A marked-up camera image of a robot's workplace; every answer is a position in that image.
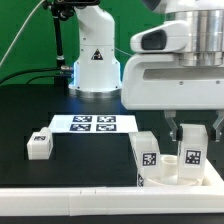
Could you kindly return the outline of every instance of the metal bracket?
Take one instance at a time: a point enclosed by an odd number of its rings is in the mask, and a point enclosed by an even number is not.
[[[164,111],[164,115],[165,115],[165,119],[168,123],[168,125],[170,126],[171,128],[171,132],[170,132],[170,136],[172,137],[172,140],[173,141],[177,141],[177,125],[174,121],[173,118],[176,117],[176,111],[175,110],[165,110]]]
[[[215,130],[215,136],[214,136],[214,140],[216,142],[219,142],[221,139],[221,135],[222,135],[222,128],[224,127],[224,110],[220,110],[217,111],[218,114],[218,118],[215,121],[215,123],[213,124],[213,128]]]

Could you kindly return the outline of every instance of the black cable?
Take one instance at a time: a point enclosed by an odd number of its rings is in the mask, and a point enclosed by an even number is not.
[[[72,78],[72,75],[47,75],[47,76],[36,76],[32,79],[30,79],[28,82],[26,82],[26,85],[30,84],[32,81],[36,79],[44,79],[44,78]]]
[[[20,76],[20,75],[24,75],[24,74],[28,74],[28,73],[37,73],[37,72],[51,72],[51,71],[60,71],[61,68],[38,68],[38,69],[29,69],[29,70],[24,70],[24,71],[20,71],[20,72],[15,72],[11,75],[8,75],[2,79],[0,79],[0,85],[11,79],[11,78],[14,78],[16,76]]]
[[[32,79],[30,79],[28,82],[26,82],[26,85],[30,84],[32,81],[36,80],[36,79],[43,79],[43,78],[54,78],[57,75],[47,75],[47,76],[36,76]]]

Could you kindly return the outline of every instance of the white block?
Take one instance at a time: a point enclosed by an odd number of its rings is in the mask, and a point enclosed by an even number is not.
[[[42,128],[40,132],[34,132],[28,144],[28,157],[30,160],[47,160],[53,148],[53,137],[50,129]]]

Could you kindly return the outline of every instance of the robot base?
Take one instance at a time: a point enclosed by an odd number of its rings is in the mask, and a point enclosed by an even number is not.
[[[72,88],[72,86],[69,86],[69,93],[71,95],[81,97],[81,98],[108,99],[108,98],[119,97],[121,95],[121,89],[116,89],[114,91],[108,91],[108,92],[88,92],[88,91],[78,90],[78,89]]]

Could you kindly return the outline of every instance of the cable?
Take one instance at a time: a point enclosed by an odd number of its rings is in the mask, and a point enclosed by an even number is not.
[[[26,24],[29,22],[29,20],[31,19],[31,17],[33,16],[33,14],[37,11],[37,9],[40,7],[40,5],[44,2],[45,0],[41,0],[37,6],[33,9],[33,11],[30,13],[30,15],[27,17],[27,19],[25,20],[24,24],[22,25],[22,27],[20,28],[19,32],[17,33],[15,39],[13,40],[13,42],[11,43],[9,49],[6,51],[4,57],[2,58],[1,62],[0,62],[0,68],[2,67],[5,59],[8,57],[10,51],[12,50],[13,46],[15,45],[16,41],[18,40],[20,34],[23,32]]]
[[[44,79],[44,78],[71,78],[72,75],[47,75],[47,76],[36,76],[32,79],[30,79],[28,82],[26,82],[26,85],[30,84],[32,81],[36,80],[36,79]]]
[[[16,73],[13,73],[11,75],[8,75],[2,79],[0,79],[0,85],[11,79],[11,78],[14,78],[16,76],[19,76],[19,75],[24,75],[24,74],[28,74],[28,73],[37,73],[37,72],[51,72],[51,71],[60,71],[61,68],[39,68],[39,69],[29,69],[29,70],[24,70],[24,71],[20,71],[20,72],[16,72]]]
[[[127,55],[127,56],[129,56],[129,57],[132,57],[132,56],[133,56],[132,54],[129,54],[129,53],[125,52],[125,51],[122,51],[122,50],[120,50],[119,48],[116,48],[116,47],[115,47],[115,50],[117,50],[117,51],[121,52],[122,54],[125,54],[125,55]]]
[[[37,76],[32,79],[30,79],[28,82],[26,82],[26,85],[30,84],[32,81],[36,79],[44,79],[44,78],[55,78],[57,75],[47,75],[47,76]]]

